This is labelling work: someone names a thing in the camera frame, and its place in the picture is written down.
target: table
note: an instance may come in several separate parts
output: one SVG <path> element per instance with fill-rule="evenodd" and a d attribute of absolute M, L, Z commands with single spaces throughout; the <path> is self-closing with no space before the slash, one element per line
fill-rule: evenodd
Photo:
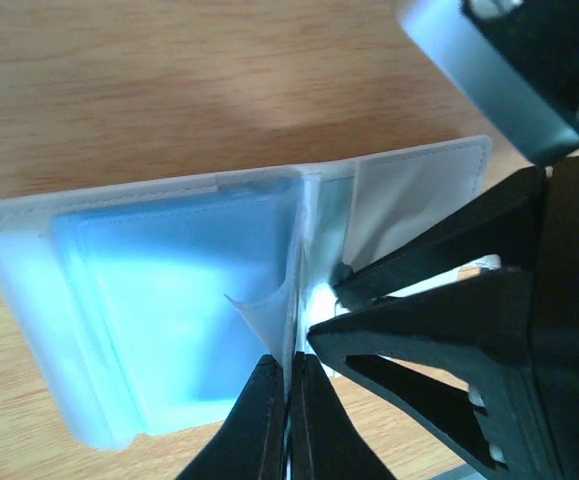
<path fill-rule="evenodd" d="M 489 185 L 523 164 L 388 0 L 0 1 L 0 199 L 477 133 L 495 140 Z M 398 478 L 459 463 L 384 401 L 335 386 Z M 0 300 L 0 478 L 172 478 L 217 428 L 122 453 L 78 445 Z"/>

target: wooden table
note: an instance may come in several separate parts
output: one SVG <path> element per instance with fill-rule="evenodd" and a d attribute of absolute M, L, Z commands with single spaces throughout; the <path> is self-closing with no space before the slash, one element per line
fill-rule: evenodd
<path fill-rule="evenodd" d="M 0 199 L 476 133 L 496 141 L 489 183 L 522 164 L 388 0 L 0 1 Z M 398 478 L 458 463 L 404 414 L 335 383 Z M 78 445 L 0 300 L 0 478 L 171 478 L 216 429 L 119 454 Z"/>

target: wood grain surface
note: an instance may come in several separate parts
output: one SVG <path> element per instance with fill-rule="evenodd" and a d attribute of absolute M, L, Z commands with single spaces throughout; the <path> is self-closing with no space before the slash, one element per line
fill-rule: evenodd
<path fill-rule="evenodd" d="M 477 133 L 496 141 L 489 183 L 522 165 L 387 0 L 0 0 L 0 199 Z M 458 464 L 398 410 L 335 383 L 398 478 Z M 216 429 L 122 453 L 78 445 L 0 300 L 0 478 L 172 478 Z"/>

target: wallet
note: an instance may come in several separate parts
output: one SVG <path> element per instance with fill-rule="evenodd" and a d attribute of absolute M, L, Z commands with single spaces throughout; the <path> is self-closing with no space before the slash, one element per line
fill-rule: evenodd
<path fill-rule="evenodd" d="M 331 285 L 455 212 L 473 137 L 328 163 L 0 201 L 0 293 L 72 435 L 122 449 L 223 420 L 258 359 L 290 378 Z"/>

